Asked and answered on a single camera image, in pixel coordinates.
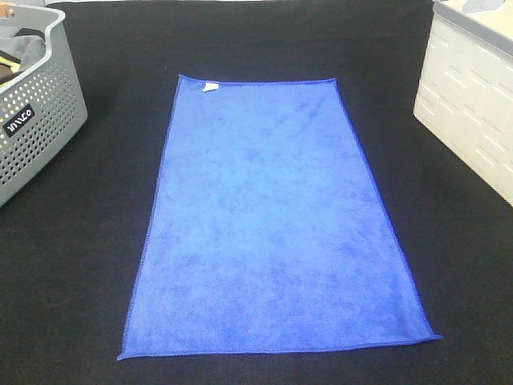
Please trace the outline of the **blue microfiber towel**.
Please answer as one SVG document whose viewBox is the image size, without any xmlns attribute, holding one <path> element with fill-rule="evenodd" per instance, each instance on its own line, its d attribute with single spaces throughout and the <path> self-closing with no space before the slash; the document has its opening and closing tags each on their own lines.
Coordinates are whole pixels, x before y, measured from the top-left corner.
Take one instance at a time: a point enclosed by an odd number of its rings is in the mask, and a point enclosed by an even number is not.
<svg viewBox="0 0 513 385">
<path fill-rule="evenodd" d="M 337 81 L 181 75 L 119 358 L 436 338 Z"/>
</svg>

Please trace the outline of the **black table cover cloth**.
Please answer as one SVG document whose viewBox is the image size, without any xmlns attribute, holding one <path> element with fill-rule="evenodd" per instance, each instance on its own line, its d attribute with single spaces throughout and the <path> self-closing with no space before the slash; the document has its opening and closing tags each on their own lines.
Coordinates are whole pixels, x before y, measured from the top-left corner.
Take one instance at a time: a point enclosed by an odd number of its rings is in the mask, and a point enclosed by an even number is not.
<svg viewBox="0 0 513 385">
<path fill-rule="evenodd" d="M 412 113 L 431 2 L 59 9 L 88 119 L 1 209 L 2 383 L 511 383 L 512 208 Z M 337 80 L 440 340 L 118 360 L 181 74 Z"/>
</svg>

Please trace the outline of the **white slotted plastic crate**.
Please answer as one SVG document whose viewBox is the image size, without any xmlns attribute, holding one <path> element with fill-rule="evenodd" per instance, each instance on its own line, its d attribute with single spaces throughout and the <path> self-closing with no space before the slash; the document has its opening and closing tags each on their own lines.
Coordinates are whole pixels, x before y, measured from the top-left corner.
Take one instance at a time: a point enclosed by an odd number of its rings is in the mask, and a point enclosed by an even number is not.
<svg viewBox="0 0 513 385">
<path fill-rule="evenodd" d="M 413 113 L 512 201 L 512 3 L 436 1 Z"/>
</svg>

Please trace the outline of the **grey perforated plastic basket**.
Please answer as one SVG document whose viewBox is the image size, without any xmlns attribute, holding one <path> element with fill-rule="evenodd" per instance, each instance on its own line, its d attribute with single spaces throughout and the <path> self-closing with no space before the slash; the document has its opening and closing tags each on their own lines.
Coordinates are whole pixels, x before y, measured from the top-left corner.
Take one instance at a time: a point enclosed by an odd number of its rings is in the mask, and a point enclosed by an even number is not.
<svg viewBox="0 0 513 385">
<path fill-rule="evenodd" d="M 35 177 L 87 120 L 61 10 L 1 5 L 1 24 L 37 30 L 45 55 L 1 88 L 1 202 Z"/>
</svg>

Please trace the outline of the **grey towel in basket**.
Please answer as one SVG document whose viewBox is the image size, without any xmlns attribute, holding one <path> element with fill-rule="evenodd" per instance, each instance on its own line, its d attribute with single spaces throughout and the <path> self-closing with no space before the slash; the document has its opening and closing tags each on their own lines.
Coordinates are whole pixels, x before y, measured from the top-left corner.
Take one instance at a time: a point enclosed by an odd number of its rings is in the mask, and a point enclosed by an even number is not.
<svg viewBox="0 0 513 385">
<path fill-rule="evenodd" d="M 17 64 L 19 71 L 36 64 L 45 53 L 45 41 L 37 35 L 1 38 L 1 63 Z"/>
</svg>

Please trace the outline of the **yellow cloth in basket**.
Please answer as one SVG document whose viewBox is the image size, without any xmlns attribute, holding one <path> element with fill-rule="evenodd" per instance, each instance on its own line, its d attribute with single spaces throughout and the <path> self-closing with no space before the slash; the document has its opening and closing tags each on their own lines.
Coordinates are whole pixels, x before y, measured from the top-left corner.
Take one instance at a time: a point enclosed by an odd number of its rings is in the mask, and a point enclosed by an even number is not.
<svg viewBox="0 0 513 385">
<path fill-rule="evenodd" d="M 10 56 L 0 57 L 1 76 L 17 73 L 20 68 L 20 61 Z"/>
</svg>

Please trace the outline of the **brown cloth in basket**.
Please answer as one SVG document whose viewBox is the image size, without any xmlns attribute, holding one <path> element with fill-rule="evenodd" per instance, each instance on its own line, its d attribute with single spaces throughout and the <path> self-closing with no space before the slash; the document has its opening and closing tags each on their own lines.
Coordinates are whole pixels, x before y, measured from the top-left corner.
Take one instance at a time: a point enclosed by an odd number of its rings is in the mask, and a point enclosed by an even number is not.
<svg viewBox="0 0 513 385">
<path fill-rule="evenodd" d="M 14 79 L 18 74 L 13 72 L 10 67 L 4 66 L 3 64 L 0 67 L 0 85 L 7 83 Z"/>
</svg>

